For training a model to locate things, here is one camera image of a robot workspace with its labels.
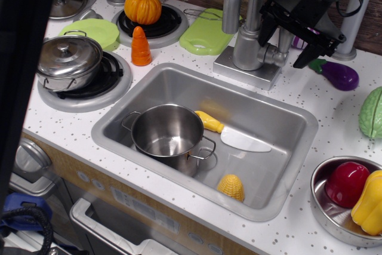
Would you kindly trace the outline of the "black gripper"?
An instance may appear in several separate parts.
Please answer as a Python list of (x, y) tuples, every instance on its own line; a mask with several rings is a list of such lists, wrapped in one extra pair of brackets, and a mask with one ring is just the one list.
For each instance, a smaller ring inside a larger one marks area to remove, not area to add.
[[(346, 36), (329, 18), (331, 4), (332, 0), (266, 0), (260, 9), (258, 43), (265, 46), (280, 27), (309, 43), (294, 62), (294, 68), (304, 68), (319, 56), (332, 55)], [(307, 30), (308, 27), (320, 34)]]

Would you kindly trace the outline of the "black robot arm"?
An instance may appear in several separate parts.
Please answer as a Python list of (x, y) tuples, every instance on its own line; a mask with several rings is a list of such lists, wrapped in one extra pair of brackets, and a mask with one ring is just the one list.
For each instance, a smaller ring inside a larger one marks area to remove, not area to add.
[(276, 28), (306, 42), (294, 68), (303, 68), (320, 56), (331, 56), (346, 41), (327, 11), (340, 0), (267, 0), (260, 9), (262, 24), (258, 43), (265, 46)]

